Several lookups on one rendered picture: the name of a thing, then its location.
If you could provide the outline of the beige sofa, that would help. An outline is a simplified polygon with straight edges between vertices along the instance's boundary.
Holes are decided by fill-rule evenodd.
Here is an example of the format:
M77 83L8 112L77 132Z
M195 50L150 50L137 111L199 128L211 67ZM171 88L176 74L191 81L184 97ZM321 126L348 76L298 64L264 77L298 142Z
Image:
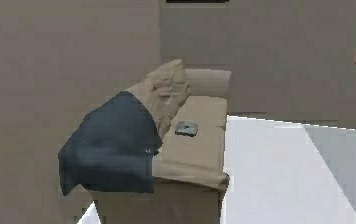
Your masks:
M154 158L154 192L94 192L101 224L220 224L229 185L224 153L231 73L212 69L186 73L191 95ZM195 122L197 134L177 135L179 121Z

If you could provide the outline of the dark framed wall picture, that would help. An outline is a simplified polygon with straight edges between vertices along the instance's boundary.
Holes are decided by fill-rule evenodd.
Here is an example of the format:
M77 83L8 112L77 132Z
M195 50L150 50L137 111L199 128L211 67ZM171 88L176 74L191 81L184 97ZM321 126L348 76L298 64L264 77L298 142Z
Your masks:
M165 0L166 3L190 3L190 4L224 4L230 0Z

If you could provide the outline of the small grey flat object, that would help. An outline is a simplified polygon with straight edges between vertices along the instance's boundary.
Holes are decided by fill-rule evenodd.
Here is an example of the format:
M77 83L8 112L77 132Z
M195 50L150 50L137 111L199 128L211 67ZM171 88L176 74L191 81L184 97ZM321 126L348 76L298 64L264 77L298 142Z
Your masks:
M198 125L192 121L179 121L175 128L177 135L194 137L198 132Z

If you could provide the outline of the beige pillow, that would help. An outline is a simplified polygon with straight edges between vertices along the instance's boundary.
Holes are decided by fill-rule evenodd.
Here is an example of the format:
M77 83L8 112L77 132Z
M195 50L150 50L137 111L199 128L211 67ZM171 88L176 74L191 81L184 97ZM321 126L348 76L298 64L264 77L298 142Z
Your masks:
M181 59L174 59L127 88L150 112L161 138L190 95L190 83Z

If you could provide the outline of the dark blue pillow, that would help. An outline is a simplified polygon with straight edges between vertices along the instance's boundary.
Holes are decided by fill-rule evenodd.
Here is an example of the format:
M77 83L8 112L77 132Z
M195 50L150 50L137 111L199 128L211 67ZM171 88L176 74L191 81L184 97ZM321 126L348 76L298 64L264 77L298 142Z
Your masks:
M122 91L87 113L60 149L62 194L78 185L98 192L152 193L153 157L161 146L149 110Z

